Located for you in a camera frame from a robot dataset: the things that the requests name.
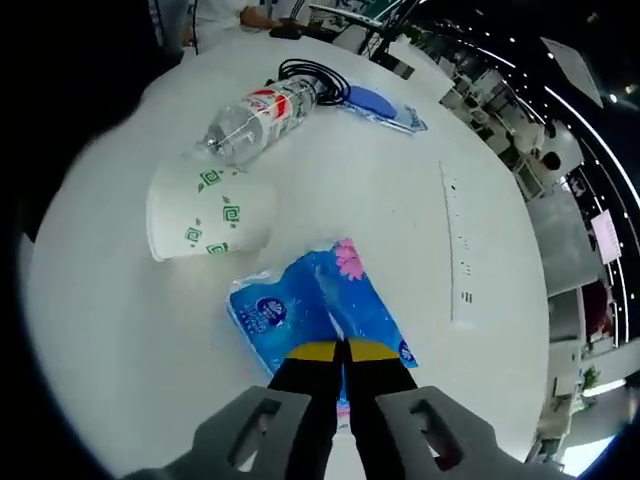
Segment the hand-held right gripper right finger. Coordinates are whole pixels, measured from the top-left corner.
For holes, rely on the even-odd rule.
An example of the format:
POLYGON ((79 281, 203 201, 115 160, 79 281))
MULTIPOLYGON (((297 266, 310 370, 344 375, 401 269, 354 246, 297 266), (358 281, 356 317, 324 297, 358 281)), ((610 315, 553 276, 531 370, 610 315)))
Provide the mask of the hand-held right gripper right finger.
POLYGON ((548 479, 504 452, 494 428, 434 386, 419 387, 399 356, 346 342, 351 429, 367 479, 548 479))

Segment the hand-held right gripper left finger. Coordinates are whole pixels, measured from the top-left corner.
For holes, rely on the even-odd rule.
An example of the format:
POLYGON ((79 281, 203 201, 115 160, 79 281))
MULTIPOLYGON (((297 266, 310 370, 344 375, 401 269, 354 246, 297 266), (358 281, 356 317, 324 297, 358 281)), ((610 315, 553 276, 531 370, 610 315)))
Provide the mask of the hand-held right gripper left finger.
POLYGON ((340 343, 294 348, 266 387, 252 386, 201 423, 191 448, 127 479, 322 479, 337 430, 340 343))

